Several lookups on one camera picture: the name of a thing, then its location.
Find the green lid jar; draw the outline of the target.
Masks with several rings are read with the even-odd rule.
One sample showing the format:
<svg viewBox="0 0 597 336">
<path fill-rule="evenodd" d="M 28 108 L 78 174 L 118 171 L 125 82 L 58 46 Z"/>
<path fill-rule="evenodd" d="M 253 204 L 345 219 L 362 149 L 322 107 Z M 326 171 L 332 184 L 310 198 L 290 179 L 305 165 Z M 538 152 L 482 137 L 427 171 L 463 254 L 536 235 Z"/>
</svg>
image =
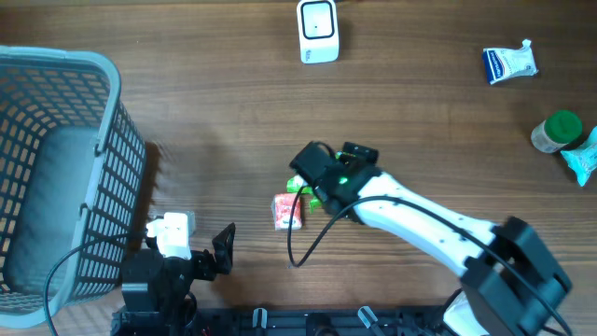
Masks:
<svg viewBox="0 0 597 336">
<path fill-rule="evenodd" d="M 531 142 L 537 150 L 551 154 L 576 141 L 582 129 L 582 121 L 574 112 L 559 110 L 533 129 Z"/>
</svg>

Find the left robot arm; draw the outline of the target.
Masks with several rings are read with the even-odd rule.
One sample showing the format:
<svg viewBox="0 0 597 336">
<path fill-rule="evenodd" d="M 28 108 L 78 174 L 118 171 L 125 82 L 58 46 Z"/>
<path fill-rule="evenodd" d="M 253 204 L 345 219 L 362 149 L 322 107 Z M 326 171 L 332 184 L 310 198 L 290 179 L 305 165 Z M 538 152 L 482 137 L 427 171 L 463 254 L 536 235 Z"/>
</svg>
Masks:
<svg viewBox="0 0 597 336">
<path fill-rule="evenodd" d="M 113 313 L 112 335 L 213 335 L 190 291 L 195 280 L 213 281 L 232 269 L 236 227 L 229 224 L 213 240 L 213 252 L 192 250 L 188 259 L 164 257 L 156 246 L 122 264 L 124 306 Z"/>
</svg>

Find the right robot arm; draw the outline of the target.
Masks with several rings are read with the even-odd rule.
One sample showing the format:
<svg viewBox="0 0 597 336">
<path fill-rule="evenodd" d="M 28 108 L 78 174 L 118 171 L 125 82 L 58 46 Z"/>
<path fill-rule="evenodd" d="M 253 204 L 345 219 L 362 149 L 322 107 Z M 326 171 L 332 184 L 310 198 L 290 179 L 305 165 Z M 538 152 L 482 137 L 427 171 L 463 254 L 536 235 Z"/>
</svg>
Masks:
<svg viewBox="0 0 597 336">
<path fill-rule="evenodd" d="M 290 162 L 331 216 L 387 231 L 451 270 L 461 287 L 422 328 L 436 335 L 523 335 L 572 330 L 558 311 L 572 289 L 563 267 L 534 228 L 458 214 L 407 189 L 381 169 L 377 150 L 351 142 L 339 152 L 311 141 Z"/>
</svg>

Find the red white tissue pack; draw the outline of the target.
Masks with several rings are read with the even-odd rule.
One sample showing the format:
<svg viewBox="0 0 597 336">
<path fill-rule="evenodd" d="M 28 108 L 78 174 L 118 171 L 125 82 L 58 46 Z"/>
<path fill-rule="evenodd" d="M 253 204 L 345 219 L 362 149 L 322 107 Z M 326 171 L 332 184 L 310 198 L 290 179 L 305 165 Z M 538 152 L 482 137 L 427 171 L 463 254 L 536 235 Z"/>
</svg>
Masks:
<svg viewBox="0 0 597 336">
<path fill-rule="evenodd" d="M 291 218 L 291 208 L 295 201 L 295 193 L 276 194 L 271 204 L 274 229 L 277 231 L 287 230 Z M 302 228 L 301 202 L 295 204 L 294 215 L 292 216 L 292 228 L 300 230 Z"/>
</svg>

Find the teal wet wipes pack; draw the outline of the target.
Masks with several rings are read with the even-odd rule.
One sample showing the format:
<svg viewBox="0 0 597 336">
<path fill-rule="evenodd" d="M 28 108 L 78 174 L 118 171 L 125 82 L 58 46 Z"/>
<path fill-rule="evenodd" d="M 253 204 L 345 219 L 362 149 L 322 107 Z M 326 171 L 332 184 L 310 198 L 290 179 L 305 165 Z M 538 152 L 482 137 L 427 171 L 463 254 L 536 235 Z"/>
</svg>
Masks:
<svg viewBox="0 0 597 336">
<path fill-rule="evenodd" d="M 584 187 L 590 175 L 596 170 L 596 136 L 597 129 L 593 128 L 587 140 L 576 149 L 561 152 L 568 167 L 576 174 L 576 181 Z"/>
</svg>

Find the green Haribo candy bag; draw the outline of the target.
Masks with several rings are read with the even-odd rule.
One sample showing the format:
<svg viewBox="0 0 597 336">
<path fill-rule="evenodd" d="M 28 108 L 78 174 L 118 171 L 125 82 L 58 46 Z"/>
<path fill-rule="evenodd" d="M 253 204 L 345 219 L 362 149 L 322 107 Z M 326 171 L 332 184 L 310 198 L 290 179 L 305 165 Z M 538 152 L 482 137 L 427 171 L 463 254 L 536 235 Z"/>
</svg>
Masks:
<svg viewBox="0 0 597 336">
<path fill-rule="evenodd" d="M 286 190 L 290 193 L 297 193 L 302 189 L 302 194 L 310 195 L 312 198 L 309 200 L 309 210 L 312 213 L 315 209 L 321 208 L 321 201 L 314 195 L 312 188 L 304 181 L 299 175 L 291 177 L 286 182 Z"/>
</svg>

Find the white blue pouch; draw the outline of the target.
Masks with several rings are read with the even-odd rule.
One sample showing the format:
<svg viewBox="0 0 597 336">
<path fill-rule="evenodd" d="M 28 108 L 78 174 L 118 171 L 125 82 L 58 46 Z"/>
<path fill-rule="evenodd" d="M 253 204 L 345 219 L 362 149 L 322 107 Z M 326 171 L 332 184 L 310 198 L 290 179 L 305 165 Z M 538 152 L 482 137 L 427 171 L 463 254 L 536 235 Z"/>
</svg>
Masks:
<svg viewBox="0 0 597 336">
<path fill-rule="evenodd" d="M 490 85 L 514 77 L 532 77 L 538 73 L 531 48 L 532 41 L 524 39 L 519 49 L 486 48 L 482 52 L 486 78 Z"/>
</svg>

